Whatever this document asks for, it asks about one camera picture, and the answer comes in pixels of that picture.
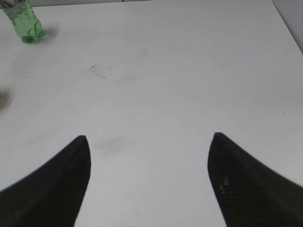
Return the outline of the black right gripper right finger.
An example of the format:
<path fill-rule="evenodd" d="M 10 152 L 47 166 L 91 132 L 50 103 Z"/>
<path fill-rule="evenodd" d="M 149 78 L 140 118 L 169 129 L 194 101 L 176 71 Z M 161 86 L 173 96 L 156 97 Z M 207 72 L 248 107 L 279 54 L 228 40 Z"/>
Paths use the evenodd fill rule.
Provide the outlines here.
<path fill-rule="evenodd" d="M 214 134 L 207 170 L 226 226 L 303 225 L 303 188 L 259 162 L 223 133 Z"/>

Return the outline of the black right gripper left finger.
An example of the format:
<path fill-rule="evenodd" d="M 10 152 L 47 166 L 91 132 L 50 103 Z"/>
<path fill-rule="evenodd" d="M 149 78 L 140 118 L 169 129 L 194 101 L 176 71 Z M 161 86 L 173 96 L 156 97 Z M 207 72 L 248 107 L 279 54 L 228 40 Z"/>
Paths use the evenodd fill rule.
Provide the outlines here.
<path fill-rule="evenodd" d="M 0 225 L 74 226 L 90 173 L 89 144 L 81 135 L 34 172 L 0 192 Z"/>

